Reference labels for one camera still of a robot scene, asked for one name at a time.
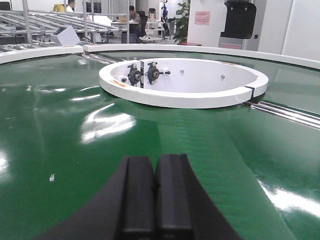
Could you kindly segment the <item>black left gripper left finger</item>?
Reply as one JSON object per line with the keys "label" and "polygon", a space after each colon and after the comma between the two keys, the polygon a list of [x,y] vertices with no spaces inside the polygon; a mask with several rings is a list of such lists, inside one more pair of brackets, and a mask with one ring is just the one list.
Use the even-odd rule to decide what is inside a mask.
{"label": "black left gripper left finger", "polygon": [[125,156],[85,205],[37,240],[151,240],[154,173],[147,156]]}

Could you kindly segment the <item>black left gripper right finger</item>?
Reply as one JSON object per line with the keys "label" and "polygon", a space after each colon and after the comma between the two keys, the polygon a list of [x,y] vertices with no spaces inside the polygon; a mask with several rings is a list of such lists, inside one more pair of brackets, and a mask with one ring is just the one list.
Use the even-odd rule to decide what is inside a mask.
{"label": "black left gripper right finger", "polygon": [[186,154],[163,154],[155,180],[156,239],[241,239],[200,184]]}

